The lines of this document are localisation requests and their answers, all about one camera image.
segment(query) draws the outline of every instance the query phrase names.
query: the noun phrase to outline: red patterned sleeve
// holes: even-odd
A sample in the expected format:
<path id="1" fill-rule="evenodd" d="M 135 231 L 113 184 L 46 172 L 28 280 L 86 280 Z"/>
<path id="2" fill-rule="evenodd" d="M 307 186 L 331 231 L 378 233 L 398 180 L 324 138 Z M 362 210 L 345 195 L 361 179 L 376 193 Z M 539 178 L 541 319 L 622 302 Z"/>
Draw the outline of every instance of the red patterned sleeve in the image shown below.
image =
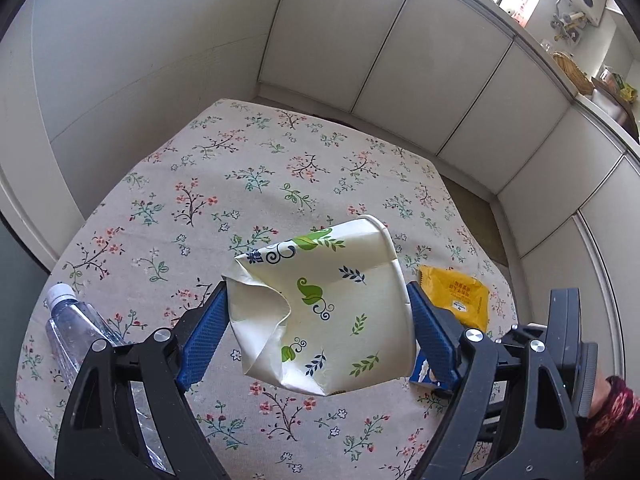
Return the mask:
<path id="1" fill-rule="evenodd" d="M 617 478 L 615 472 L 626 468 L 631 460 L 625 449 L 635 449 L 638 453 L 640 433 L 640 399 L 634 396 L 625 381 L 619 377 L 607 379 L 611 392 L 602 409 L 580 425 L 582 452 L 587 478 L 598 476 L 601 469 L 610 478 Z"/>

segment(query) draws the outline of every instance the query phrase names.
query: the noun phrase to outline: metal bolt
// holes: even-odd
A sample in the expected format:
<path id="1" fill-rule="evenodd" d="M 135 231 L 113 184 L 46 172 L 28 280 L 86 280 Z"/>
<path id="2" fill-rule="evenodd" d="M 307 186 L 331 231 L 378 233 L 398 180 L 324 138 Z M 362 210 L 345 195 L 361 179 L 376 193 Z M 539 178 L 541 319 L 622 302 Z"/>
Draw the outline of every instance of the metal bolt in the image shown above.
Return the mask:
<path id="1" fill-rule="evenodd" d="M 470 328 L 469 330 L 467 330 L 465 332 L 465 336 L 467 339 L 469 339 L 469 341 L 473 341 L 475 343 L 477 343 L 478 341 L 482 341 L 482 338 L 484 337 L 482 335 L 482 332 L 475 328 Z"/>
<path id="2" fill-rule="evenodd" d="M 161 343 L 162 341 L 166 341 L 171 337 L 171 330 L 168 328 L 161 328 L 160 330 L 156 330 L 154 333 L 154 339 Z"/>
<path id="3" fill-rule="evenodd" d="M 107 342 L 104 339 L 97 339 L 91 345 L 91 350 L 94 352 L 102 352 L 105 348 L 107 348 Z"/>
<path id="4" fill-rule="evenodd" d="M 543 352 L 545 351 L 545 344 L 538 340 L 538 339 L 533 339 L 530 343 L 529 346 L 531 346 L 531 349 L 534 352 Z"/>

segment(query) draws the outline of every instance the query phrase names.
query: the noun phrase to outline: crumpled paper cup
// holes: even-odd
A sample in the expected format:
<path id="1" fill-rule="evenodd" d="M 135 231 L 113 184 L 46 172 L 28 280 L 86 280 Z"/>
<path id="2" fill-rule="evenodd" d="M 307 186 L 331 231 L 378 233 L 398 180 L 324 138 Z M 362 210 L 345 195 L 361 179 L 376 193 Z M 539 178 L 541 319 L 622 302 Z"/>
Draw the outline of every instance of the crumpled paper cup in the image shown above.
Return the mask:
<path id="1" fill-rule="evenodd" d="M 315 396 L 411 375 L 409 297 L 373 216 L 236 256 L 224 277 L 246 375 Z"/>

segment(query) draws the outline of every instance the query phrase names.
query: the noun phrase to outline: table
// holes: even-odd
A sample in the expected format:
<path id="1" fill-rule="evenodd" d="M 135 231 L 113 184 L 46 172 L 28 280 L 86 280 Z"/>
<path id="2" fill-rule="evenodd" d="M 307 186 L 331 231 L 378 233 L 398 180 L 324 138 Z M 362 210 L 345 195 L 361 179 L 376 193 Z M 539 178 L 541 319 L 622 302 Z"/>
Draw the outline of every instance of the table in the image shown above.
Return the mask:
<path id="1" fill-rule="evenodd" d="M 44 331 L 53 283 L 137 342 L 201 305 L 235 254 L 365 212 L 388 226 L 407 281 L 420 264 L 476 276 L 491 293 L 489 336 L 516 322 L 506 280 L 429 161 L 329 121 L 220 100 L 133 168 L 62 254 L 24 339 L 18 434 L 53 472 L 68 397 Z M 313 398 L 243 376 L 240 360 L 228 329 L 187 393 L 234 479 L 405 478 L 446 409 L 407 378 Z M 472 462 L 487 453 L 477 445 Z"/>

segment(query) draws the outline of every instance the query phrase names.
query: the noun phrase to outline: white bottle cap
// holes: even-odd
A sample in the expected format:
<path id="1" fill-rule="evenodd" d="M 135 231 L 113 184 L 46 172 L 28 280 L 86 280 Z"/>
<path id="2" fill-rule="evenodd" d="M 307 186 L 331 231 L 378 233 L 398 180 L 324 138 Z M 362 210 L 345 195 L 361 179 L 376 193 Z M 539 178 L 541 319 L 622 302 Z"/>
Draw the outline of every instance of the white bottle cap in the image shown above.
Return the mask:
<path id="1" fill-rule="evenodd" d="M 76 294 L 74 290 L 66 283 L 56 283 L 47 292 L 47 306 L 49 310 L 53 310 L 56 304 L 63 300 L 75 300 Z"/>

